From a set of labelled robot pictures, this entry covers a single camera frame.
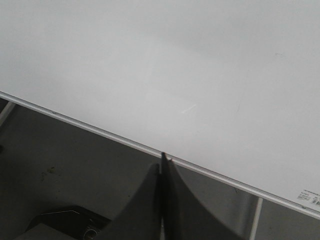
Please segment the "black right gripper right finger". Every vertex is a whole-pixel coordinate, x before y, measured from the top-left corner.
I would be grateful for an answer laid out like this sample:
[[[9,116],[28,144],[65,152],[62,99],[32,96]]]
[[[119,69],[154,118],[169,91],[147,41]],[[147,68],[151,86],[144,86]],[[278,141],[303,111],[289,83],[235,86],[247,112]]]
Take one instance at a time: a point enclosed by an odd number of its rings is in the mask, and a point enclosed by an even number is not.
[[[241,240],[196,198],[175,163],[161,153],[161,194],[166,240]]]

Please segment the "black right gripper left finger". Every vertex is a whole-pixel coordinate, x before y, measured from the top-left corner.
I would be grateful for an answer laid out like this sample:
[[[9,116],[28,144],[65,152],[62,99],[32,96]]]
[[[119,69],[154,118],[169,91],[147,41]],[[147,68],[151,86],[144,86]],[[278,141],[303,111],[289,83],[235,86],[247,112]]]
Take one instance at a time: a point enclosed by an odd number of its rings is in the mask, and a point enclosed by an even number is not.
[[[98,240],[158,240],[161,235],[160,166],[150,166],[128,204],[96,237]]]

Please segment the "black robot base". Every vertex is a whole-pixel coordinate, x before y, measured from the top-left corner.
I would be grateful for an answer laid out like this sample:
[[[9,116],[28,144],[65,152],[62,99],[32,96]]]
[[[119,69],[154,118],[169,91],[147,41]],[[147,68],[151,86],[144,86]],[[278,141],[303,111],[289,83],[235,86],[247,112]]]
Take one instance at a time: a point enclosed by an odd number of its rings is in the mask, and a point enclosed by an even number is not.
[[[72,205],[48,210],[35,216],[26,230],[44,224],[77,240],[94,240],[111,219],[81,206]]]

